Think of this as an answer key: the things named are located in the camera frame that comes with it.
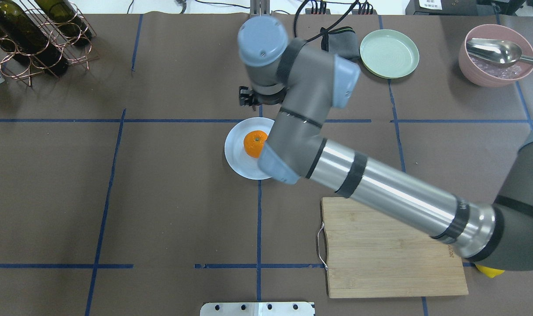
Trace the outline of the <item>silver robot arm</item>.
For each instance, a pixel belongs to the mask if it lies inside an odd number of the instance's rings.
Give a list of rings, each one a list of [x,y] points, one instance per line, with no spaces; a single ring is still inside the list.
[[[533,131],[494,202],[474,204],[321,136],[330,109],[347,105],[358,64],[289,40],[269,15],[246,20],[237,42],[259,98],[281,104],[260,170],[287,184],[311,179],[452,246],[469,262],[533,270]]]

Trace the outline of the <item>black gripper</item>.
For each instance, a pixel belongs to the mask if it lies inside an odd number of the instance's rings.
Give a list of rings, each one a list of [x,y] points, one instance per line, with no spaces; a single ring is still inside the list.
[[[282,88],[280,91],[278,91],[275,94],[266,95],[266,94],[260,94],[259,92],[251,89],[250,90],[250,106],[260,106],[262,104],[266,105],[275,105],[275,104],[281,104],[284,99],[286,98],[287,88]]]

